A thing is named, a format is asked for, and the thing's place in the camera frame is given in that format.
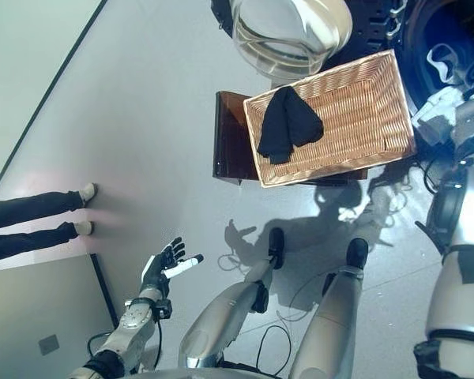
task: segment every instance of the wicker basket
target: wicker basket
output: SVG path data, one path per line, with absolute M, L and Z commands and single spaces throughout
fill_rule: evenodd
M 274 165 L 257 152 L 265 110 L 277 89 L 244 101 L 254 164 L 263 187 L 340 174 L 415 152 L 401 75 L 392 50 L 329 69 L 291 86 L 323 121 L 317 142 Z

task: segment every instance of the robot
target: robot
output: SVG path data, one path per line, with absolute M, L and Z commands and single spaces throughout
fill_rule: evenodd
M 419 377 L 474 379 L 474 99 L 457 108 L 452 132 L 455 166 L 441 181 L 426 225 L 442 255 L 439 275 L 427 317 L 427 341 L 415 348 Z M 141 373 L 151 379 L 266 379 L 253 367 L 224 361 L 224 349 L 237 337 L 249 312 L 264 313 L 273 271 L 283 264 L 284 235 L 272 229 L 269 255 L 219 294 L 202 311 L 184 336 L 177 370 Z M 368 245 L 361 238 L 348 247 L 346 265 L 326 278 L 322 300 L 293 362 L 290 379 L 332 379 L 352 375 L 356 314 L 362 290 Z M 70 379 L 125 377 L 139 363 L 145 343 L 158 320 L 169 318 L 169 279 L 203 259 L 184 260 L 184 244 L 177 238 L 153 256 L 142 275 L 139 295 L 130 303 L 119 326 L 96 354 Z

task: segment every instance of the white wall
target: white wall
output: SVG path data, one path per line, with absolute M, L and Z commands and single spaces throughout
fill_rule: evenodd
M 68 377 L 88 360 L 88 338 L 109 330 L 89 256 L 0 271 L 0 379 Z M 59 349 L 42 356 L 53 334 Z
M 0 0 L 0 171 L 99 2 Z

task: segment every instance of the silver robot leg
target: silver robot leg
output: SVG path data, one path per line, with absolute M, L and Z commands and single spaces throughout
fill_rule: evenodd
M 179 348 L 179 367 L 217 366 L 223 350 L 239 335 L 247 314 L 266 311 L 272 271 L 282 264 L 283 247 L 283 232 L 275 228 L 270 235 L 269 259 L 259 261 L 243 282 L 221 292 L 188 330 Z
M 441 370 L 474 378 L 474 246 L 458 249 L 444 258 L 432 295 L 425 344 L 435 347 Z
M 303 337 L 290 379 L 351 378 L 356 312 L 367 254 L 367 243 L 354 239 L 348 247 L 348 265 L 327 278 L 328 290 Z

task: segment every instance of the black pants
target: black pants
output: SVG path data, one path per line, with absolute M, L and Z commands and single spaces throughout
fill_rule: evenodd
M 0 201 L 0 228 L 23 223 L 42 217 L 58 215 L 83 208 L 78 192 L 50 192 L 37 196 Z M 50 231 L 36 231 L 31 234 L 0 235 L 0 259 L 26 251 L 44 249 L 67 243 L 76 238 L 73 223 L 63 223 Z

